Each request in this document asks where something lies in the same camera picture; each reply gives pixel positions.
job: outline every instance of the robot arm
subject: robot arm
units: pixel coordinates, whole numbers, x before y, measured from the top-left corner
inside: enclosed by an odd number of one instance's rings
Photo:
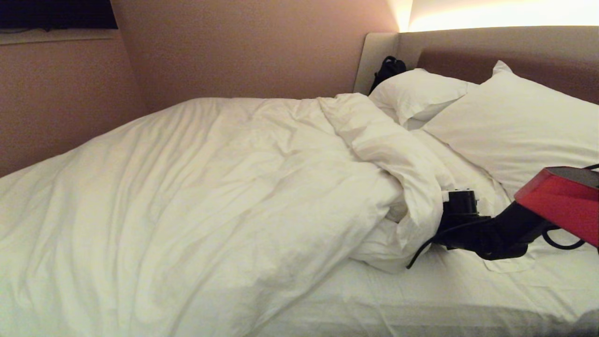
[[[485,260],[521,257],[539,236],[559,249],[575,249],[585,242],[599,247],[599,172],[592,171],[598,167],[546,167],[495,218],[478,215],[474,192],[449,192],[437,234],[407,268],[430,243],[473,251]],[[559,228],[580,241],[571,246],[555,243],[548,231]]]

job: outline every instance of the white bedsheet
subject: white bedsheet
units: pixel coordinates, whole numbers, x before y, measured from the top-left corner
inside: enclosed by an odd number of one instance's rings
[[[424,131],[412,134],[439,157],[484,215],[510,203],[500,184]],[[577,238],[558,230],[563,244]],[[599,256],[591,245],[560,251],[542,238],[516,259],[486,261],[434,246],[391,275],[346,261],[253,337],[588,336],[599,332]]]
[[[402,186],[426,205],[402,220],[403,254],[436,231],[440,176],[417,143],[359,94],[200,99],[4,177],[0,335],[243,336]]]

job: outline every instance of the upholstered headboard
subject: upholstered headboard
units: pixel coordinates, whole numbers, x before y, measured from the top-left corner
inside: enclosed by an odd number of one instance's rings
[[[417,67],[439,75],[482,83],[491,77],[493,66],[499,59],[520,77],[599,104],[599,62],[509,51],[430,47],[420,54]]]

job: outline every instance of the mattress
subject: mattress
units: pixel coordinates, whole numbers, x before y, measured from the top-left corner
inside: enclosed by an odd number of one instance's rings
[[[412,131],[475,190],[481,213],[509,204],[488,174],[424,131]],[[554,231],[569,244],[572,235]],[[347,260],[310,294],[254,336],[597,336],[599,256],[542,238],[516,259],[485,261],[475,253],[433,246],[397,275]]]

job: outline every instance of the bed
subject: bed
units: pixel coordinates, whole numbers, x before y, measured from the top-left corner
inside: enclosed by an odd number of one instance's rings
[[[528,177],[512,174],[531,169],[521,160],[505,177],[500,149],[464,147],[485,121],[452,119],[478,107],[490,90],[478,84],[521,74],[578,97],[545,102],[573,104],[559,121],[578,127],[579,113],[599,121],[597,67],[463,50],[426,50],[419,67],[410,76],[442,76],[458,97],[416,111],[384,88],[192,100],[3,177],[0,335],[597,336],[591,245],[537,240],[500,261],[433,246],[404,268],[435,233],[443,190],[473,188],[493,215]],[[586,121],[576,155],[530,155],[532,169],[599,161]]]

